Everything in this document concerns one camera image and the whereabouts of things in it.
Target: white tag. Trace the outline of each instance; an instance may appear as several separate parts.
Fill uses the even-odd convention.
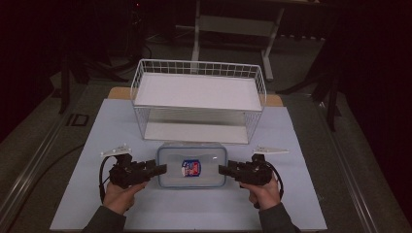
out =
[[[254,153],[262,153],[262,154],[274,154],[274,153],[288,153],[289,151],[286,149],[275,149],[275,148],[267,148],[257,146],[254,149]]]
[[[108,156],[125,154],[125,153],[131,153],[131,148],[127,144],[123,144],[122,146],[116,149],[113,149],[113,150],[107,150],[106,152],[100,152],[100,156],[108,157]]]

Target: sleeve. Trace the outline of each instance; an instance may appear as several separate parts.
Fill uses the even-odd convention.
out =
[[[100,206],[82,233],[123,232],[126,217]]]
[[[263,232],[297,233],[299,228],[293,225],[291,217],[283,203],[258,213]]]

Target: wire shelf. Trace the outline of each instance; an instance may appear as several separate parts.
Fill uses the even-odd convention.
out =
[[[142,59],[130,98],[144,139],[248,144],[266,90],[257,65]],[[230,136],[233,128],[244,137]],[[172,129],[190,132],[179,136]]]

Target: label on container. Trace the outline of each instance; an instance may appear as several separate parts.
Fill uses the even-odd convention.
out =
[[[185,159],[182,163],[182,175],[184,177],[200,176],[201,166],[199,159]]]

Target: hand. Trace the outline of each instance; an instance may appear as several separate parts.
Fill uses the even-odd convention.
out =
[[[119,215],[123,215],[134,205],[134,194],[145,188],[146,184],[147,183],[139,183],[127,189],[123,189],[117,185],[108,183],[103,206]]]
[[[246,189],[249,189],[249,201],[253,204],[259,203],[260,210],[266,210],[281,203],[281,197],[278,189],[278,182],[272,177],[269,183],[263,186],[256,186],[247,183],[240,183]]]

